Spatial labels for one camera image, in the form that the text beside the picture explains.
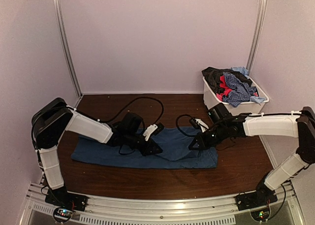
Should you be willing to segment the blue polo shirt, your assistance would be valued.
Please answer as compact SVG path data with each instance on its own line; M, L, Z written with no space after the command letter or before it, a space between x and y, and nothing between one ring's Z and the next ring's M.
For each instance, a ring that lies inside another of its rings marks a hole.
M79 162L113 167L140 169L216 168L218 153L215 148L204 151L188 149L192 138L176 128L165 128L152 139L163 149L161 154L143 156L129 146L110 147L85 136L79 141L71 159Z

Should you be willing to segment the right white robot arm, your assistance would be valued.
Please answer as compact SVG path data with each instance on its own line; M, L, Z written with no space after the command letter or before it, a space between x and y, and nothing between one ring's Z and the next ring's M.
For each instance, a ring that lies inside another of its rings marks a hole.
M200 119L192 121L191 124L201 132L193 136L190 150L208 150L225 139L238 137L281 136L298 140L296 150L257 184L252 195L257 206L264 205L271 198L271 192L315 162L315 113L310 107L290 113L241 113L234 116L219 103L208 110L208 115L213 122L209 128Z

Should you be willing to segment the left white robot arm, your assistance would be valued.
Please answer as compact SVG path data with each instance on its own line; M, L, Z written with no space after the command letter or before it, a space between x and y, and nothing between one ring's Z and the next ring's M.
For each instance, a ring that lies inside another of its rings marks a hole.
M155 121L145 127L144 120L128 112L121 121L112 123L92 118L66 104L58 97L39 110L31 120L31 140L37 153L39 167L44 173L51 198L60 207L67 207L71 197L65 187L57 153L59 142L66 131L74 132L99 143L116 147L127 145L143 156L162 153L162 148L151 138L163 129Z

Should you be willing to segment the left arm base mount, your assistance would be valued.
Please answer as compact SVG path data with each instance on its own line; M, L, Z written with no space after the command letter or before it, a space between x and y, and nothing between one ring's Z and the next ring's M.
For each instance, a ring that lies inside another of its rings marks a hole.
M53 190L47 185L48 192L45 202L72 211L85 211L88 197L67 191L66 186Z

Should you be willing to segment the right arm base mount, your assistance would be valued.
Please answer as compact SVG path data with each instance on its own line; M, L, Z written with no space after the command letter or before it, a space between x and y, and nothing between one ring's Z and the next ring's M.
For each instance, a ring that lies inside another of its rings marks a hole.
M275 191L270 190L263 182L259 182L254 192L241 192L235 197L239 211L267 206L278 201Z

